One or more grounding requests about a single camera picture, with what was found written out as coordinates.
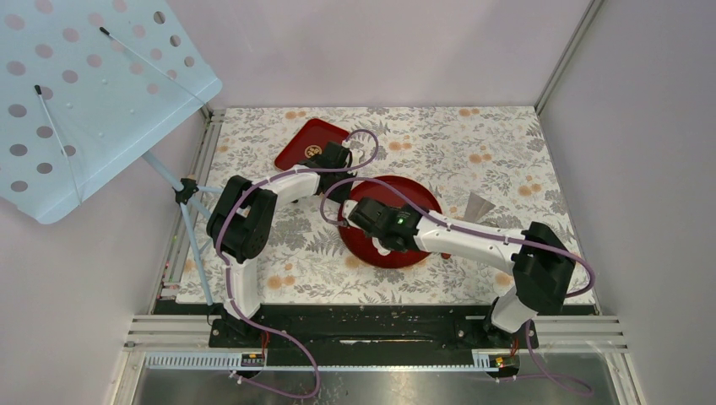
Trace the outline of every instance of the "red plate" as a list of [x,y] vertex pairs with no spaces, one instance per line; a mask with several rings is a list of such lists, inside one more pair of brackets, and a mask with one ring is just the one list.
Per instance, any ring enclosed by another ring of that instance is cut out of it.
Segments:
[[[382,175],[376,177],[378,180],[385,181],[389,185],[397,188],[406,197],[413,200],[416,204],[423,208],[432,209],[442,213],[440,204],[437,202],[432,193],[424,188],[420,183],[400,177],[397,175]],[[375,183],[363,181],[350,192],[350,199],[360,201],[363,197],[372,197],[381,203],[393,206],[403,207],[403,199],[386,190],[383,186]],[[343,218],[343,213],[339,213],[339,219]],[[357,228],[339,227],[340,239],[343,240],[348,250],[363,262],[382,268],[401,268],[416,264],[430,255],[426,251],[407,251],[399,253],[391,251],[386,256],[378,253],[373,246],[371,238],[366,238],[362,230]]]
[[290,140],[284,150],[276,156],[274,164],[281,170],[288,170],[296,163],[321,153],[328,141],[343,142],[348,131],[331,125],[323,120],[313,118]]

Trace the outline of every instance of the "orange flower pattern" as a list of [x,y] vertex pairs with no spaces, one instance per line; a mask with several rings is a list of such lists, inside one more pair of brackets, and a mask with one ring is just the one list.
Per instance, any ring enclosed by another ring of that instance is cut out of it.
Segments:
[[[532,107],[437,108],[230,108],[207,186],[221,187],[234,174],[261,178],[279,151],[310,117],[337,127],[367,127],[380,139],[376,160],[359,176],[406,176],[430,189],[450,218],[464,215],[474,191],[496,205],[482,220],[500,227],[548,224],[578,253],[540,124]],[[365,159],[372,151],[360,135],[347,146]],[[203,196],[213,207],[216,199]],[[318,197],[276,211],[263,254],[258,257],[258,293],[266,302],[313,304],[489,304],[512,278],[484,264],[433,254],[404,269],[375,268],[346,249],[338,231],[318,213]],[[336,215],[328,206],[328,216]],[[209,238],[206,219],[196,223],[198,243]],[[213,249],[203,253],[214,301],[225,298],[225,265]],[[177,302],[198,303],[203,291],[189,255]],[[572,289],[586,283],[578,267]],[[587,294],[569,302],[591,303]]]

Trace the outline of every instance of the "gray floor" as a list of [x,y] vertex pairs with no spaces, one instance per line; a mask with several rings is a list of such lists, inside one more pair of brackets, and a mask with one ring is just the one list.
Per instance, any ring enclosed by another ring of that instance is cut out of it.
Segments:
[[[604,360],[597,354],[552,354],[548,368],[587,381],[594,397],[582,398],[563,391],[548,380],[480,381],[484,374],[459,372],[325,372],[318,396],[295,401],[246,384],[238,386],[217,371],[145,370],[136,405],[242,405],[242,404],[605,404],[618,403]],[[537,372],[528,356],[521,373]],[[308,373],[264,372],[257,380],[290,392],[313,387]]]

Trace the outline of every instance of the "red bowl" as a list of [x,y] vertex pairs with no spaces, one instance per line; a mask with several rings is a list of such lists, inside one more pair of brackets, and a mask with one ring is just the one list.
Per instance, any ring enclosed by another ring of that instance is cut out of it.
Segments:
[[[419,206],[442,213],[440,204],[437,202],[435,197],[433,197],[432,193],[420,183],[398,175],[382,175],[380,177],[376,177],[376,179],[385,181],[389,185],[397,188],[400,192],[405,194],[406,197],[410,198]],[[383,186],[376,183],[370,183],[368,181],[363,181],[350,192],[351,200],[360,201],[363,197],[375,198],[379,202],[392,207],[403,207],[405,204],[402,198],[396,196],[389,190],[386,190]],[[343,219],[342,209],[339,212],[339,219]],[[386,256],[383,256],[378,252],[376,247],[373,246],[372,239],[366,237],[362,230],[341,226],[339,227],[339,233],[340,239],[343,240],[351,253],[363,262],[376,267],[408,267],[420,262],[430,255],[430,253],[426,251],[407,251],[405,253],[391,251]]]

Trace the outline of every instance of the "white wall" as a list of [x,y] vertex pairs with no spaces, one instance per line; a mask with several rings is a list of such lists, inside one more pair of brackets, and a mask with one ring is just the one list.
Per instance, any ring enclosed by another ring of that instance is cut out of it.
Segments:
[[589,0],[168,0],[212,105],[532,105]]
[[[179,176],[202,125],[194,114],[152,149]],[[0,403],[101,403],[176,210],[142,160],[55,224],[0,200]]]
[[649,404],[713,403],[716,3],[608,2],[542,116]]

